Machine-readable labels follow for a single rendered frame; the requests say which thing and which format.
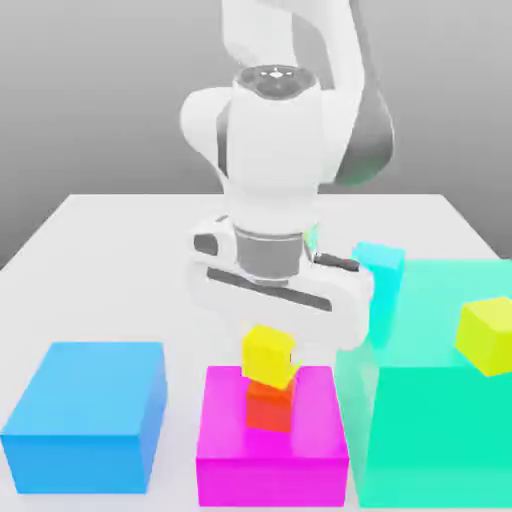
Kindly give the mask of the large turquoise box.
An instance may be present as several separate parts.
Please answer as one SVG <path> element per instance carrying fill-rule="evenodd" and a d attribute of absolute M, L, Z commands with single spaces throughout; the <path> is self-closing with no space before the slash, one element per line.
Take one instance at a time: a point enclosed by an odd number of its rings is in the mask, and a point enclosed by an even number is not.
<path fill-rule="evenodd" d="M 512 510 L 512 375 L 455 347 L 462 307 L 512 297 L 512 261 L 413 260 L 390 316 L 336 357 L 363 508 Z"/>

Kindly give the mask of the large magenta box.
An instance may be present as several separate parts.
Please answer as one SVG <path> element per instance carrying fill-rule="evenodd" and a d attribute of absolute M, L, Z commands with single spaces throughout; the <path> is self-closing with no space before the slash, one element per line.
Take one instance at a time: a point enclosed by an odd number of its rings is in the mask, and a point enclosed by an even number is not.
<path fill-rule="evenodd" d="M 196 451 L 200 506 L 343 506 L 349 454 L 332 368 L 299 370 L 288 433 L 247 427 L 247 388 L 236 366 L 206 372 Z"/>

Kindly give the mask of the small yellow cube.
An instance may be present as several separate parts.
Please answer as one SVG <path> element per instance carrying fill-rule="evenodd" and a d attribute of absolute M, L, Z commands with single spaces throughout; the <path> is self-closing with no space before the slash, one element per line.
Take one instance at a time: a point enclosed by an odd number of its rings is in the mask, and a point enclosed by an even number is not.
<path fill-rule="evenodd" d="M 242 340 L 242 375 L 285 390 L 300 367 L 292 362 L 294 348 L 291 334 L 269 326 L 254 326 Z"/>

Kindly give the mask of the small lime cube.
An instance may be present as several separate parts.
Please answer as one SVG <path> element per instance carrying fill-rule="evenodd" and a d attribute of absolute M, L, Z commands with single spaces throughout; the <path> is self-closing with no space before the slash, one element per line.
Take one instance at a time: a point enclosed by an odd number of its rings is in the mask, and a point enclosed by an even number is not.
<path fill-rule="evenodd" d="M 464 304 L 455 347 L 487 377 L 512 373 L 512 299 Z"/>

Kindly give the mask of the small red cube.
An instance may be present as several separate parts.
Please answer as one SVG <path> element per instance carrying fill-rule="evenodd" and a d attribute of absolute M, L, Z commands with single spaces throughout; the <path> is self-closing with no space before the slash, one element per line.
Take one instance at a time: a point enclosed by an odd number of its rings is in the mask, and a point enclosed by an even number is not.
<path fill-rule="evenodd" d="M 246 425 L 249 428 L 289 433 L 295 379 L 284 390 L 249 380 L 246 391 Z"/>

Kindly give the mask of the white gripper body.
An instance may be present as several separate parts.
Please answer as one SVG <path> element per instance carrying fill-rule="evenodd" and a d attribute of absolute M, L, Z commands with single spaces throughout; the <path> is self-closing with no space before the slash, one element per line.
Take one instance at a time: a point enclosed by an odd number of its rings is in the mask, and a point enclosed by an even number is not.
<path fill-rule="evenodd" d="M 369 331 L 373 275 L 301 262 L 286 285 L 253 282 L 206 262 L 187 265 L 195 302 L 247 327 L 261 324 L 286 331 L 304 344 L 351 351 Z"/>

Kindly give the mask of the small cyan cube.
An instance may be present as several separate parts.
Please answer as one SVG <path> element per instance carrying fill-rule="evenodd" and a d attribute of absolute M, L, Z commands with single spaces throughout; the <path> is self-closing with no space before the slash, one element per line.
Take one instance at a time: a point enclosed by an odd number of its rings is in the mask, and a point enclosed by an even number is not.
<path fill-rule="evenodd" d="M 406 251 L 401 248 L 360 241 L 352 256 L 373 275 L 368 338 L 375 347 L 387 343 L 400 292 Z"/>

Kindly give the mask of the large blue box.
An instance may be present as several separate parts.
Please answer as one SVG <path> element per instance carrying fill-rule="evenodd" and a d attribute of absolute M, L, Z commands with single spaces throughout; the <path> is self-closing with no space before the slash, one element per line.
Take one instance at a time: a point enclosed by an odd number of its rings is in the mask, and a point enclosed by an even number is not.
<path fill-rule="evenodd" d="M 156 342 L 55 342 L 0 433 L 20 494 L 144 494 L 164 412 Z"/>

